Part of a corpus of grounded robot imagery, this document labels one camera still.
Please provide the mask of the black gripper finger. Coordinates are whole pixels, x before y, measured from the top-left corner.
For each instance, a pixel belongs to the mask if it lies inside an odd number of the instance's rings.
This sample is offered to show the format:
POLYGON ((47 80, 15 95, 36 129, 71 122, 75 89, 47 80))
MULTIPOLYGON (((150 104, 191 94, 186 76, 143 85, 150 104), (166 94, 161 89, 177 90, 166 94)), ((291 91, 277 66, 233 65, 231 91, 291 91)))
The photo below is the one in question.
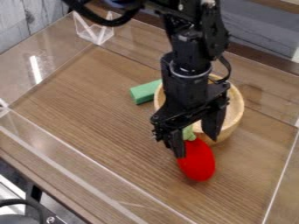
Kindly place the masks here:
POLYGON ((219 138, 226 114, 227 108, 213 108, 202 118, 202 130, 214 142, 219 138))
POLYGON ((169 143, 177 158, 186 157, 186 148, 185 148, 185 141, 183 141, 183 131, 177 129, 170 134, 169 143))

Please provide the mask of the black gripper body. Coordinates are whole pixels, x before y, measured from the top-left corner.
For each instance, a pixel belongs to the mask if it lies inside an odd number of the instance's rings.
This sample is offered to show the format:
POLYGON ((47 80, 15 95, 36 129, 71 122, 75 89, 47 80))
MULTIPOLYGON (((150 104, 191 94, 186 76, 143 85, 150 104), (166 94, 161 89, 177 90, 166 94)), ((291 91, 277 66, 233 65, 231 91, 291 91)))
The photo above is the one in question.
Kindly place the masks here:
POLYGON ((214 108, 230 105, 230 75, 211 78, 211 63, 201 71, 185 69, 167 53, 161 60, 166 101, 151 117, 154 137, 169 144, 174 130, 183 130, 201 121, 214 108))

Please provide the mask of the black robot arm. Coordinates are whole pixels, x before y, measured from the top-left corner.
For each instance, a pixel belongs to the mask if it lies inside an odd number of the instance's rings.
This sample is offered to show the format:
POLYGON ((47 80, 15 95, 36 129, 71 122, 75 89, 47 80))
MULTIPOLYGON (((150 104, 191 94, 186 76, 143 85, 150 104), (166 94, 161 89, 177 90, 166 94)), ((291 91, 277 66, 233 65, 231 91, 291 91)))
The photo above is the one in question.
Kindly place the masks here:
POLYGON ((230 32, 221 15, 221 0, 107 0, 125 13, 114 20, 103 18, 79 0, 63 2, 99 25, 119 27, 149 8, 161 16, 173 50, 161 59, 165 104, 151 117, 154 136, 178 158, 187 151, 183 129, 201 122, 211 140, 219 138, 230 105, 230 79, 211 78, 214 60, 226 68, 223 56, 230 32))

